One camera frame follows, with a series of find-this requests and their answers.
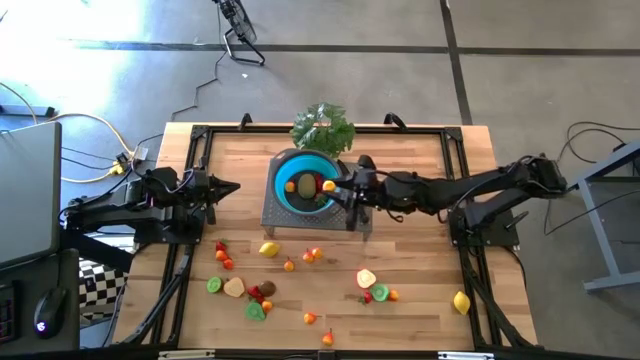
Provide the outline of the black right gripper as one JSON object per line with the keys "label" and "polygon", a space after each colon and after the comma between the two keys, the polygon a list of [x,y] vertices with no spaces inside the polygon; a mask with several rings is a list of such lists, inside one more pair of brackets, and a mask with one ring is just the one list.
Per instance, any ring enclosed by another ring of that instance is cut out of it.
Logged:
{"label": "black right gripper", "polygon": [[377,178],[378,171],[372,158],[361,155],[357,164],[358,169],[351,175],[333,179],[335,186],[342,190],[332,192],[331,198],[341,207],[346,207],[346,228],[354,231],[359,219],[367,222],[364,206],[385,209],[391,219],[399,222],[400,216],[390,212],[391,200],[385,193],[383,183]]}

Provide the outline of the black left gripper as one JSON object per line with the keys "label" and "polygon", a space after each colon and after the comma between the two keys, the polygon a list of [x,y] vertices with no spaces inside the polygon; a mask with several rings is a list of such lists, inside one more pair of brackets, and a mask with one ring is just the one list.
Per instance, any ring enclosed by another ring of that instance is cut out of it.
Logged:
{"label": "black left gripper", "polygon": [[215,225],[214,206],[240,187],[240,183],[212,178],[205,169],[194,169],[193,177],[188,184],[189,195],[193,202],[190,206],[191,214],[202,213],[208,225]]}

